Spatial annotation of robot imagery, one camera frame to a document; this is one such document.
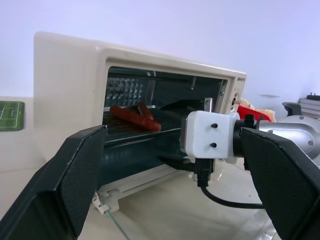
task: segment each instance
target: white wall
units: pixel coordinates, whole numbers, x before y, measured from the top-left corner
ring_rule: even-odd
[[[318,2],[2,0],[0,96],[33,95],[33,36],[47,31],[246,72],[243,96],[282,117],[281,102],[320,94]]]

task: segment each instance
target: white table surface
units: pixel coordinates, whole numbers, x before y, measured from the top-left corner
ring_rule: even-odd
[[[32,98],[0,97],[4,100],[25,102],[26,119],[25,129],[0,132],[0,218],[45,163],[33,141]],[[209,186],[212,193],[229,201],[260,202],[241,161],[216,165]],[[204,196],[188,175],[181,174],[119,201],[120,210],[112,215],[131,240],[270,240],[275,235],[264,210],[219,205]],[[78,239],[125,237],[110,217],[91,206]]]

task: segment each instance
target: cream toaster oven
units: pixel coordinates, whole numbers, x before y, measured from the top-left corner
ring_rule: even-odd
[[[159,53],[39,32],[34,36],[35,141],[48,161],[68,136],[106,124],[97,192],[114,211],[118,199],[182,172],[159,156],[188,158],[180,150],[183,117],[199,110],[205,98],[213,99],[217,113],[236,112],[246,78]],[[109,112],[111,106],[134,109],[140,102],[161,131]]]

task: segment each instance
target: oven label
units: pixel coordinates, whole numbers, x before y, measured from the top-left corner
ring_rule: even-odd
[[[246,79],[244,77],[238,77],[237,81],[244,82]]]

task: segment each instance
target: red sausage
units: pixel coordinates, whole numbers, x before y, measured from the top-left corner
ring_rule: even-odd
[[[130,111],[125,108],[121,108],[118,106],[112,106],[110,107],[110,112],[112,115],[128,121],[130,123],[139,125],[140,127],[143,127],[145,129],[148,129],[150,131],[160,131],[161,130],[161,124],[158,123],[155,120],[151,120],[145,116],[141,116],[133,111]]]
[[[154,119],[154,116],[152,116],[150,110],[147,108],[146,104],[143,101],[138,103],[138,110],[142,116],[145,116],[146,118],[151,120]]]

